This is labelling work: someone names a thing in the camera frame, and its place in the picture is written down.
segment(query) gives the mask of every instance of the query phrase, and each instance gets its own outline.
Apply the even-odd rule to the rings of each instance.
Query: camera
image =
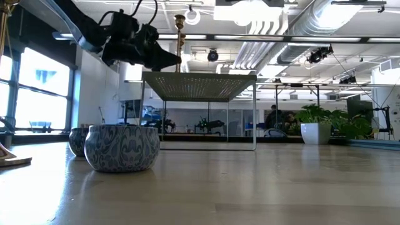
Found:
[[[207,57],[209,62],[215,62],[218,60],[218,53],[216,49],[212,49],[210,50],[210,52],[208,53],[208,57]]]

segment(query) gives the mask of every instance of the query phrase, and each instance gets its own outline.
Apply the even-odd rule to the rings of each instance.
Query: window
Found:
[[[9,86],[7,84],[0,83],[0,116],[7,115],[8,95],[9,95]]]
[[[13,60],[7,56],[1,56],[0,79],[9,81],[13,70]]]
[[[26,48],[21,54],[19,83],[67,96],[69,67]]]
[[[65,129],[69,76],[69,67],[26,48],[21,54],[16,127]]]
[[[28,89],[18,91],[16,127],[64,129],[67,113],[67,99],[34,92]]]
[[[8,97],[10,87],[8,81],[11,79],[13,60],[10,57],[2,56],[0,63],[0,116],[7,116]]]

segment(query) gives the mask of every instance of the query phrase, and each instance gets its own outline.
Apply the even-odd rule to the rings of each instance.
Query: ceramic bowl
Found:
[[[89,128],[72,128],[69,133],[69,148],[76,156],[84,157],[84,147]]]
[[[91,126],[85,155],[96,171],[123,173],[151,168],[160,150],[158,130],[137,126]]]

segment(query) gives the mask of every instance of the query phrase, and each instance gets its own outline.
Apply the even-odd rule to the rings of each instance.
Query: white flower pot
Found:
[[[306,144],[327,144],[331,138],[331,125],[302,123],[301,136]]]

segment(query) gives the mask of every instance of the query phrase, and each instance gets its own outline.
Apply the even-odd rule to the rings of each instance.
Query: person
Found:
[[[276,127],[276,122],[279,124],[282,122],[282,111],[277,110],[276,105],[271,106],[272,112],[270,112],[265,119],[265,127],[266,129],[271,129],[271,128],[278,128]]]

